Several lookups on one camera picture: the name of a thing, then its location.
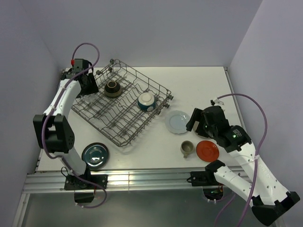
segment lavender wall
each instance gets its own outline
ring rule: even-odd
[[[20,0],[60,66],[92,42],[99,65],[228,66],[262,0]],[[93,48],[77,56],[96,57]]]
[[[257,99],[269,130],[261,156],[289,190],[303,198],[303,1],[264,0],[229,68],[234,90]],[[257,143],[262,116],[254,104],[238,98],[248,132]],[[301,227],[303,203],[284,217]]]
[[[11,226],[39,155],[32,119],[51,101],[59,70],[17,0],[0,6],[0,226]]]

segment tabletop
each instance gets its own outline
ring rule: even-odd
[[[208,165],[209,163],[199,159],[195,152],[183,158],[180,146],[185,140],[193,142],[196,146],[200,141],[210,139],[199,137],[194,131],[182,135],[172,134],[166,129],[165,116],[174,110],[183,111],[191,116],[194,108],[205,109],[210,106],[211,99],[231,93],[224,68],[137,67],[135,69],[172,92],[174,99],[169,102],[170,107],[164,108],[160,115],[156,116],[143,132],[125,147],[117,147],[71,110],[68,121],[75,133],[74,146],[78,154],[81,156],[83,149],[90,143],[101,142],[109,150],[109,160],[102,168],[104,170],[191,168]],[[223,101],[224,113],[230,125],[241,125],[234,99],[226,97]],[[219,160],[228,166],[239,165],[223,148],[218,148]],[[51,160],[43,152],[38,171],[59,171],[62,166],[60,160]]]

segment dish rack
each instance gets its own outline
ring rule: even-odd
[[[95,80],[99,92],[75,100],[72,110],[118,147],[131,143],[161,110],[169,108],[171,91],[124,62],[116,59],[98,70]],[[114,80],[123,88],[116,98],[104,95],[104,86]],[[139,109],[137,99],[143,92],[153,93],[156,108],[150,112]]]

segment red plate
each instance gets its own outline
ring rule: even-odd
[[[211,141],[201,141],[198,143],[196,152],[198,157],[205,162],[214,162],[219,157],[218,147]]]

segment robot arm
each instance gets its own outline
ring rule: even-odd
[[[289,192],[271,173],[259,156],[255,157],[255,146],[245,130],[230,126],[220,106],[211,106],[205,110],[194,109],[187,130],[191,131],[198,121],[198,135],[212,138],[223,147],[253,181],[255,159],[258,159],[257,180],[250,206],[257,219],[266,226],[293,207],[300,197],[296,192]],[[205,167],[217,182],[232,189],[244,200],[248,200],[251,184],[234,174],[223,162],[216,160]]]
[[[33,119],[39,146],[40,148],[43,148],[41,138],[42,126],[46,117],[51,113],[53,107],[56,106],[55,111],[47,122],[47,129],[45,131],[47,150],[49,153],[53,153],[54,156],[59,156],[64,166],[69,171],[69,175],[73,175],[72,172],[74,171],[77,175],[86,180],[89,180],[90,171],[87,168],[87,164],[81,159],[74,147],[75,136],[67,121],[67,117],[71,110],[71,106],[77,97],[96,93],[98,92],[98,87],[92,73],[83,73],[70,82],[67,88],[65,88],[65,85],[75,74],[88,67],[89,62],[87,60],[75,59],[73,68],[62,74],[57,94],[50,106],[42,115],[36,115]],[[57,101],[61,92],[63,92],[63,95],[60,100]],[[81,188],[83,188],[83,183],[79,181],[75,182],[81,184]]]

